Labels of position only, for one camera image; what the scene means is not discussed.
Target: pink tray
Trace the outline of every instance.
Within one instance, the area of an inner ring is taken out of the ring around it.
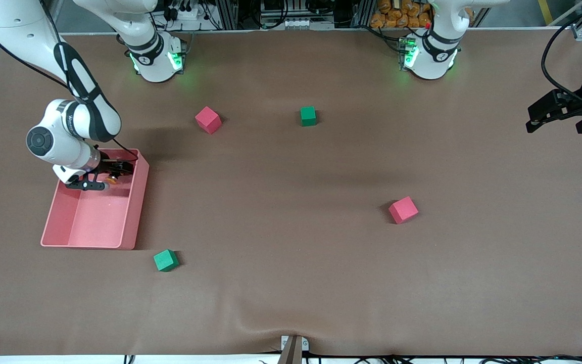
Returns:
[[[103,149],[110,158],[129,159],[122,149]],[[41,244],[81,249],[134,249],[150,165],[137,149],[134,174],[118,178],[103,191],[68,189],[62,182],[53,196]],[[99,175],[102,181],[107,175]]]

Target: table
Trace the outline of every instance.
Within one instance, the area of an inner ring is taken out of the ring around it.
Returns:
[[[301,334],[316,354],[582,355],[582,135],[524,127],[551,34],[468,32],[436,81],[366,32],[203,34],[161,84],[112,36],[68,37],[152,166],[133,251],[39,245],[56,178],[25,135],[69,95],[0,53],[0,354]],[[549,69],[580,85],[582,43],[567,32]],[[319,124],[300,127],[309,105]],[[392,224],[404,196],[421,213]],[[183,266],[158,272],[163,249]]]

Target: red cube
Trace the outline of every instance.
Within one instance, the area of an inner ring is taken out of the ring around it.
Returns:
[[[414,202],[410,196],[402,198],[390,206],[390,213],[394,217],[395,222],[402,223],[418,214],[419,210],[414,206]]]
[[[205,130],[208,134],[214,133],[221,126],[219,115],[215,111],[212,111],[211,108],[208,108],[208,106],[201,110],[201,113],[198,113],[195,118],[201,129]]]

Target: orange object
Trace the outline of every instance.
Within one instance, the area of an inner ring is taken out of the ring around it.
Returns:
[[[407,25],[408,25],[408,16],[406,14],[403,14],[403,16],[397,20],[397,27],[403,28],[403,27],[406,27]]]
[[[473,11],[473,9],[471,8],[464,8],[464,10],[466,10],[466,13],[468,14],[468,19],[471,23],[473,23],[473,19],[475,19],[475,12]]]
[[[408,18],[408,27],[418,28],[419,27],[419,19],[413,18],[413,17]]]
[[[378,0],[378,9],[382,14],[387,14],[388,11],[392,10],[390,0]]]
[[[425,28],[430,24],[430,15],[428,13],[423,13],[419,15],[419,26]]]
[[[370,27],[378,29],[383,27],[383,19],[381,18],[382,14],[374,14],[372,16],[372,20],[370,20]]]
[[[401,0],[401,11],[404,14],[408,14],[408,10],[412,9],[413,2],[412,0]]]
[[[418,16],[419,15],[419,10],[420,10],[419,5],[413,4],[413,7],[411,7],[411,9],[408,10],[408,16],[411,16],[411,17]]]
[[[387,14],[388,20],[398,20],[398,19],[401,19],[402,16],[403,16],[403,14],[401,13],[401,10],[399,10],[399,9],[392,9]]]

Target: black cable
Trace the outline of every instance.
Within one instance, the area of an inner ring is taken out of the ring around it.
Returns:
[[[305,9],[307,9],[307,11],[312,12],[316,15],[325,15],[325,14],[329,14],[330,12],[333,12],[333,8],[335,7],[335,2],[331,2],[332,6],[331,7],[324,7],[324,8],[319,8],[319,7],[313,7],[313,1],[312,0],[307,0],[305,2]]]
[[[208,15],[208,20],[210,20],[210,24],[212,24],[212,26],[215,27],[215,29],[221,30],[221,27],[219,27],[219,24],[217,23],[217,21],[215,21],[215,18],[213,18],[212,12],[210,11],[210,7],[208,6],[208,4],[206,4],[205,0],[200,0],[199,4],[201,4],[201,7],[204,9],[204,12]]]
[[[37,73],[41,74],[42,76],[44,76],[44,77],[48,78],[48,79],[49,79],[49,80],[51,80],[51,81],[53,81],[53,82],[57,83],[58,85],[60,85],[60,86],[62,86],[62,87],[66,87],[66,88],[68,88],[66,85],[64,85],[64,83],[63,83],[62,81],[58,80],[57,78],[55,78],[55,77],[51,76],[50,74],[48,74],[48,73],[46,73],[46,72],[44,72],[44,71],[42,71],[41,69],[39,69],[39,68],[35,67],[34,65],[32,65],[32,64],[30,64],[30,63],[28,63],[28,62],[26,62],[25,60],[22,60],[22,59],[21,59],[21,58],[19,58],[18,56],[16,56],[16,55],[13,55],[13,54],[12,54],[12,53],[11,53],[11,52],[10,52],[10,51],[9,51],[9,50],[8,50],[8,49],[5,47],[5,46],[3,46],[1,43],[0,43],[0,48],[2,49],[2,51],[4,51],[5,53],[7,53],[7,55],[9,55],[9,56],[11,56],[12,58],[14,58],[14,59],[15,59],[17,62],[19,62],[19,63],[21,63],[21,64],[25,65],[26,67],[28,67],[28,68],[32,69],[33,71],[35,71],[35,72],[37,72]]]
[[[154,15],[152,13],[150,13],[150,18],[152,18],[152,25],[154,25],[154,27],[156,29],[158,29],[159,27],[161,27],[163,29],[166,28],[166,25],[161,23],[160,21],[159,21],[159,24],[157,25],[157,21],[154,19]]]
[[[133,155],[133,156],[134,156],[134,159],[132,159],[132,160],[129,160],[129,159],[128,159],[128,160],[126,160],[125,162],[135,162],[135,161],[138,161],[138,155],[136,155],[136,153],[132,152],[131,150],[129,150],[129,149],[127,149],[127,148],[125,148],[125,146],[124,146],[124,145],[122,145],[121,143],[119,143],[119,142],[118,142],[118,140],[116,140],[116,138],[113,138],[113,139],[111,139],[111,140],[113,140],[113,141],[114,141],[114,143],[116,143],[116,144],[117,144],[117,145],[118,145],[120,148],[123,148],[123,149],[124,149],[124,150],[125,150],[127,153],[129,153],[129,154],[131,154],[131,155]]]
[[[251,0],[250,2],[250,13],[251,13],[251,19],[253,20],[253,22],[257,25],[257,27],[261,28],[261,29],[271,29],[271,28],[275,28],[279,25],[281,25],[282,23],[284,23],[284,21],[286,20],[286,17],[289,14],[289,6],[288,3],[286,2],[286,0],[280,0],[280,19],[273,25],[268,26],[268,25],[263,25],[262,23],[260,23],[259,20],[257,20],[255,18],[256,14],[261,14],[261,10],[258,7],[257,9],[253,9],[253,4],[256,3],[256,0]]]
[[[582,97],[571,92],[567,87],[564,87],[558,81],[554,80],[554,78],[547,71],[547,66],[545,65],[545,61],[547,60],[547,54],[549,53],[549,50],[552,47],[552,43],[554,43],[554,41],[556,40],[558,35],[560,35],[561,32],[563,32],[563,30],[566,27],[569,27],[570,25],[572,25],[572,23],[578,21],[581,18],[582,18],[582,14],[575,16],[572,19],[569,19],[566,23],[564,23],[564,25],[562,27],[560,27],[558,30],[556,30],[554,35],[552,35],[551,39],[549,39],[547,46],[545,46],[545,50],[543,51],[543,57],[540,60],[540,67],[543,70],[543,75],[545,76],[547,81],[549,81],[552,85],[556,86],[557,89],[562,90],[563,92],[565,92],[566,94],[570,95],[575,100],[580,101],[580,102],[582,102]]]
[[[395,48],[394,46],[392,46],[392,43],[390,43],[390,40],[386,39],[386,36],[383,35],[383,33],[381,32],[381,28],[378,29],[378,32],[379,32],[379,34],[381,34],[381,39],[383,39],[383,42],[386,44],[386,46],[388,46],[390,49],[392,49],[393,51],[395,51],[397,53],[401,53],[399,48]]]
[[[404,28],[406,28],[406,29],[407,29],[407,30],[409,30],[409,31],[410,31],[412,34],[416,35],[416,36],[417,36],[417,37],[419,37],[419,38],[425,38],[425,37],[427,37],[427,36],[428,36],[428,32],[427,32],[427,31],[426,31],[425,33],[423,33],[423,35],[419,35],[419,34],[416,34],[416,32],[415,32],[415,31],[413,30],[413,28],[411,28],[411,27],[404,27]]]
[[[354,28],[367,29],[370,33],[374,34],[376,37],[383,39],[383,42],[393,51],[395,51],[397,53],[405,53],[405,52],[401,51],[400,49],[395,48],[390,43],[390,41],[399,41],[400,38],[399,37],[390,37],[388,35],[383,34],[383,32],[381,31],[381,28],[379,28],[378,32],[376,32],[373,28],[368,27],[367,25],[355,25]]]
[[[51,15],[51,12],[49,11],[49,7],[46,6],[46,3],[44,2],[44,0],[40,0],[39,3],[41,4],[42,8],[44,9],[44,13],[46,14],[46,17],[48,18],[49,23],[51,23],[51,27],[53,27],[53,32],[55,32],[55,38],[57,39],[58,46],[60,46],[60,52],[61,52],[61,56],[62,56],[62,63],[60,64],[60,68],[64,72],[64,77],[67,80],[67,89],[73,95],[73,91],[71,90],[71,81],[69,80],[69,70],[68,70],[69,66],[65,65],[65,61],[66,61],[65,58],[66,58],[67,53],[64,51],[64,42],[62,40],[60,40],[60,33],[58,33],[58,28],[55,26],[55,20],[53,20],[53,16]]]

